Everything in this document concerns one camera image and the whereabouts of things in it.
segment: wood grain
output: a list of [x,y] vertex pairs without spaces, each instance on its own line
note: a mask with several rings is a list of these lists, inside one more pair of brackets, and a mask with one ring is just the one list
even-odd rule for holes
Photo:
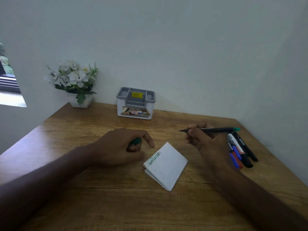
[[118,117],[115,105],[92,103],[78,109],[66,104],[0,156],[0,184],[122,127],[150,133],[156,148],[143,144],[147,157],[168,141],[189,162],[171,192],[144,173],[142,162],[90,168],[67,183],[20,230],[254,230],[212,189],[203,177],[197,150],[177,131],[204,120],[240,127],[241,137],[260,160],[242,173],[308,217],[308,188],[237,120],[157,110],[152,120],[139,120]]

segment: white wall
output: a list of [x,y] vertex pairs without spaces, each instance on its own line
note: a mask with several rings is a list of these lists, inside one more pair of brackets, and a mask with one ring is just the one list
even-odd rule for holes
[[308,185],[308,4],[240,122]]
[[0,38],[27,108],[0,106],[0,152],[59,109],[43,76],[97,62],[96,101],[154,90],[156,109],[239,119],[307,0],[0,0]]

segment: white square pot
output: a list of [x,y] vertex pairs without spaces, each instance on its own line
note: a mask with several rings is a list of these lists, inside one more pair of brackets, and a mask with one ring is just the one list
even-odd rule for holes
[[93,95],[87,94],[85,100],[82,104],[78,104],[76,96],[77,94],[73,93],[66,93],[68,97],[68,101],[71,103],[71,105],[75,108],[88,108],[93,100]]

